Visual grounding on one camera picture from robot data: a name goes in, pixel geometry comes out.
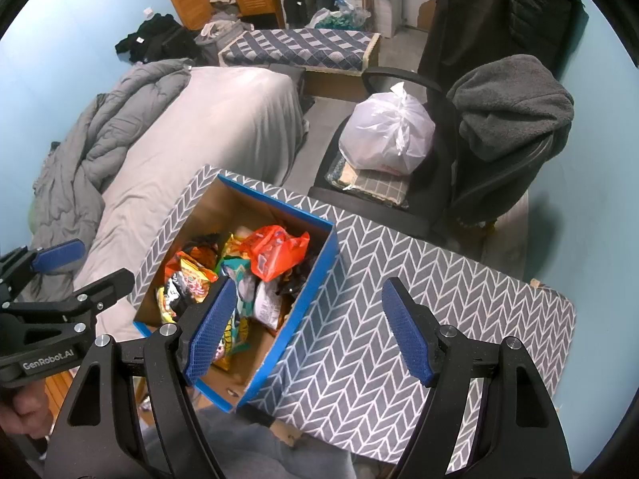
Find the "bed sheet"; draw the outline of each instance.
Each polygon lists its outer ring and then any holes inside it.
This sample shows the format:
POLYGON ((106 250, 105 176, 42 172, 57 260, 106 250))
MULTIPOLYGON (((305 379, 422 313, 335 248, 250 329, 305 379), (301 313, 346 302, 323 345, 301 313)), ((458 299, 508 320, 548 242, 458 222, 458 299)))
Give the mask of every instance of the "bed sheet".
MULTIPOLYGON (((280 185, 304 136, 291 79, 254 67, 195 67, 189 85, 129 150, 103 193, 98 233, 74 281, 78 289, 119 268, 137 272, 193 175, 223 167, 280 185)), ((98 335, 137 338, 126 300, 98 316, 98 335)))

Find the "white plastic bag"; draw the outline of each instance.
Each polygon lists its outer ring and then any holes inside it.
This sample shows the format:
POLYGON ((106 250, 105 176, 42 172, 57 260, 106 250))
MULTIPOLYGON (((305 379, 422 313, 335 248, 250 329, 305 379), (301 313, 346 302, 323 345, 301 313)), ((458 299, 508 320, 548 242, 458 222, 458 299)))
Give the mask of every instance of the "white plastic bag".
POLYGON ((435 123, 406 93, 404 83, 373 94, 355 107, 339 138, 339 150, 356 169, 411 174, 433 144, 435 123))

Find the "chevron patterned tablecloth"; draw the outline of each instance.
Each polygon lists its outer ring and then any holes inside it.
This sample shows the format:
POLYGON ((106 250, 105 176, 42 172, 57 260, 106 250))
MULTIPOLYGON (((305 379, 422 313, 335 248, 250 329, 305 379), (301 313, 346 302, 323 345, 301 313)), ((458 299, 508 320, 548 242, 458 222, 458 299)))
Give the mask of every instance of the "chevron patterned tablecloth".
MULTIPOLYGON (((132 304, 144 295, 162 260, 168 229, 179 229, 220 173, 336 225, 339 254, 282 358, 257 397, 258 408, 333 445, 397 462, 428 390, 408 374, 381 309, 381 285, 398 276, 416 302, 466 336, 501 342, 520 338, 554 394, 573 335, 570 301, 471 259, 409 238, 307 196, 237 174, 202 168, 162 225, 136 277, 132 304)), ((468 392, 448 471, 464 466, 480 403, 480 380, 468 392)))

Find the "human hand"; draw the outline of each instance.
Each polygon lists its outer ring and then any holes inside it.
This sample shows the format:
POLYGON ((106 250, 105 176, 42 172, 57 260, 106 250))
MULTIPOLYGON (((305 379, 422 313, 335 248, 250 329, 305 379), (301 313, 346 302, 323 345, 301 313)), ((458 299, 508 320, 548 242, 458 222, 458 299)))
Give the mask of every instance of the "human hand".
POLYGON ((53 415, 44 380, 31 382, 18 392, 11 405, 0 402, 0 427, 6 433, 25 434, 38 439, 49 434, 53 415))

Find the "gray comforter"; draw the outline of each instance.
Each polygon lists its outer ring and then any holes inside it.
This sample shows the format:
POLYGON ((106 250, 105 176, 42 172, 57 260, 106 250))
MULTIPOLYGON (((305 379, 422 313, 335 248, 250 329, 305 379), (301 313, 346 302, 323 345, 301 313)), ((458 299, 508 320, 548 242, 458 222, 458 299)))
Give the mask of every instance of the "gray comforter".
MULTIPOLYGON (((78 238, 89 250, 104 210, 101 193, 124 163, 129 147, 189 84, 190 65, 187 59, 137 65, 111 92, 92 100, 34 183, 32 247, 78 238)), ((25 290, 25 299, 68 296, 82 262, 38 276, 25 290)))

